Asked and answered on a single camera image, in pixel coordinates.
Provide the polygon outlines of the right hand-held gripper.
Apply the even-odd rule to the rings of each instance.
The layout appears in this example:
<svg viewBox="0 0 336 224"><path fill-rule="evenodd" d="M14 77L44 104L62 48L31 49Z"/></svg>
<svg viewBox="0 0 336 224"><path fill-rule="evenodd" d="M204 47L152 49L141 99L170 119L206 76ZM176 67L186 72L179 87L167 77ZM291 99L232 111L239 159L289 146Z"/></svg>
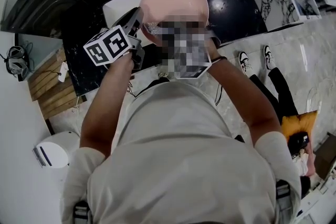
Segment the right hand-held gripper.
<svg viewBox="0 0 336 224"><path fill-rule="evenodd" d="M163 45L163 66L177 79L197 79L211 65L203 35L175 34Z"/></svg>

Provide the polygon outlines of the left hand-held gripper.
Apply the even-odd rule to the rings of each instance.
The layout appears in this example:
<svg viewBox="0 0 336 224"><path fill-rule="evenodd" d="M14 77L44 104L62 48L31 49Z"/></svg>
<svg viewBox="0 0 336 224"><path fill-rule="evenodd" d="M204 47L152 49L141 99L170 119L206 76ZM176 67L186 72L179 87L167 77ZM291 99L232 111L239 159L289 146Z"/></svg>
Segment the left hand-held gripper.
<svg viewBox="0 0 336 224"><path fill-rule="evenodd" d="M114 22L112 28L95 35L84 45L85 52L95 66L112 64L131 53L134 69L142 68L145 51L141 41L134 36L142 25L143 16L141 7L132 8Z"/></svg>

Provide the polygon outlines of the person's right hand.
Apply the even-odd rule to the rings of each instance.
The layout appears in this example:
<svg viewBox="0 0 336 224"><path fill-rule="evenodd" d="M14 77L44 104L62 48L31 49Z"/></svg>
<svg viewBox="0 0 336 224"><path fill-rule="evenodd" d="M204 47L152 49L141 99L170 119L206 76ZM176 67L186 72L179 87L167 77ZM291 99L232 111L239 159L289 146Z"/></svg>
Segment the person's right hand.
<svg viewBox="0 0 336 224"><path fill-rule="evenodd" d="M222 58L222 56L219 54L215 46L215 43L213 42L212 39L209 39L207 41L207 51L208 51L211 62L215 62L216 60Z"/></svg>

